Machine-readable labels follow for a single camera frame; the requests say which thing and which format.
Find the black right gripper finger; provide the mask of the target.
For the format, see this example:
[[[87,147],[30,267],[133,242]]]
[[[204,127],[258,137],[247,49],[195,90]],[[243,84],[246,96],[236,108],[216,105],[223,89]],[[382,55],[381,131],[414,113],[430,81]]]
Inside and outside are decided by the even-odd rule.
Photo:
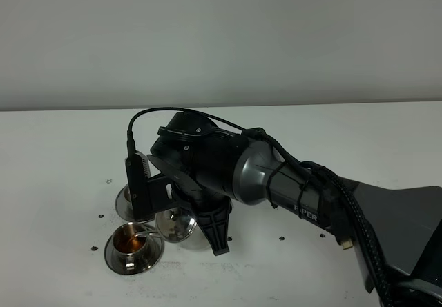
[[[222,205],[209,212],[199,212],[196,214],[198,226],[208,240],[212,252],[215,256],[229,252],[228,247],[228,227],[230,205]]]

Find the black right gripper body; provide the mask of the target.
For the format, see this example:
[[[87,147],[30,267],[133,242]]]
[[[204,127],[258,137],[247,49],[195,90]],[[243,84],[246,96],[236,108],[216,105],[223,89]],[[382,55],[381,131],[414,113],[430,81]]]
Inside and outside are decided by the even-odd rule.
[[[208,188],[190,190],[177,183],[172,184],[172,196],[178,206],[194,214],[212,212],[227,206],[228,214],[231,213],[231,200]]]

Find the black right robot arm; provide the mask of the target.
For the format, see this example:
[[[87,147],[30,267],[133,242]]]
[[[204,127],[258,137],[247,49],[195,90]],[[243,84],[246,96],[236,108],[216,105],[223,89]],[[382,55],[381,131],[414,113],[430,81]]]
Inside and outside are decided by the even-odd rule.
[[[226,197],[268,201],[354,248],[365,288],[382,306],[441,305],[441,188],[387,189],[299,161],[262,128],[218,127],[179,112],[149,156],[178,198],[208,208]]]

